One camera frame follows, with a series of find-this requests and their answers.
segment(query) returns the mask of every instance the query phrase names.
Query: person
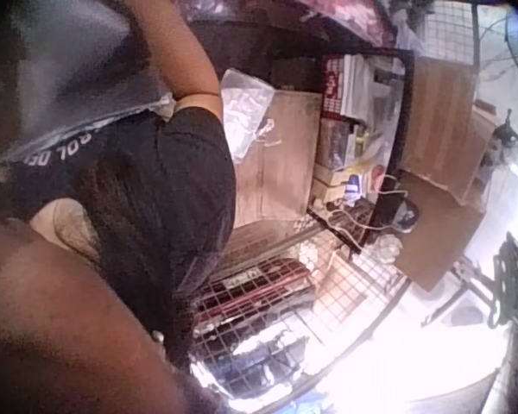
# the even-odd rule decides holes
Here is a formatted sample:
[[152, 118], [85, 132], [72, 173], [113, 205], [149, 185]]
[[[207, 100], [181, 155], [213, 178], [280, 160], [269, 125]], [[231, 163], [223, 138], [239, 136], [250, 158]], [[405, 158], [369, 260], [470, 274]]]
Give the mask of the person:
[[80, 256], [0, 221], [0, 413], [221, 413]]
[[205, 51], [171, 2], [128, 5], [177, 101], [173, 117], [143, 111], [0, 165], [0, 220], [92, 265], [188, 371], [191, 301], [231, 234], [234, 166]]

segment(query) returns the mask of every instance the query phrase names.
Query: dark hair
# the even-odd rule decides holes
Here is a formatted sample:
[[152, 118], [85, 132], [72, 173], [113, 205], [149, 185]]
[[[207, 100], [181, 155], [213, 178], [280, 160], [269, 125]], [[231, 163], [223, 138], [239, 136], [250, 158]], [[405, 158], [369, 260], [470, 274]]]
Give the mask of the dark hair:
[[92, 224], [95, 254], [73, 248], [92, 261], [149, 333], [164, 335], [169, 361], [188, 371], [193, 319], [190, 298], [177, 294], [186, 253], [173, 242], [177, 229], [166, 208], [172, 195], [119, 151], [96, 161], [73, 190]]

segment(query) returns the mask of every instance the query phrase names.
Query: metal grid shelf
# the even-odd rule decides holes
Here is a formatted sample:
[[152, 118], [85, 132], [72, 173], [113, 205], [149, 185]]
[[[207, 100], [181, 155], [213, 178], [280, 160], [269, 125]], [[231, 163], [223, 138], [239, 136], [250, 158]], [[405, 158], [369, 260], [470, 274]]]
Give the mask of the metal grid shelf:
[[461, 1], [437, 0], [420, 27], [426, 56], [465, 65], [479, 64], [477, 8]]
[[[370, 216], [364, 205], [354, 209], [360, 223]], [[361, 237], [344, 218], [338, 225]], [[194, 304], [193, 373], [202, 385], [242, 412], [272, 412], [307, 392], [405, 283], [368, 248], [348, 260], [348, 245], [306, 216], [255, 260], [221, 269]]]

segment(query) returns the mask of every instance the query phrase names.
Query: clear plastic bag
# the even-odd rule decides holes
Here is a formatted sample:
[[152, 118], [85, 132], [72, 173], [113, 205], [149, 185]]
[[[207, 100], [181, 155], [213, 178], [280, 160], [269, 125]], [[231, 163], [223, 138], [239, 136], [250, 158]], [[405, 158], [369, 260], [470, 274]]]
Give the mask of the clear plastic bag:
[[221, 81], [224, 131], [234, 162], [243, 160], [275, 95], [275, 88], [235, 69]]

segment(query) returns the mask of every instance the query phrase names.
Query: shelf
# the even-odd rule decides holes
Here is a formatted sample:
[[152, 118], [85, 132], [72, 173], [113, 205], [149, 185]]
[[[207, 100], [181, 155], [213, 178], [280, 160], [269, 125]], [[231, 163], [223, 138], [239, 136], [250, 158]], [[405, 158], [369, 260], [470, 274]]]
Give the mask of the shelf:
[[[370, 216], [364, 204], [354, 210], [360, 223]], [[361, 237], [345, 215], [334, 221]], [[193, 373], [238, 411], [272, 412], [307, 392], [406, 283], [369, 249], [349, 262], [352, 244], [311, 216], [293, 226], [254, 258], [232, 254], [194, 303]]]

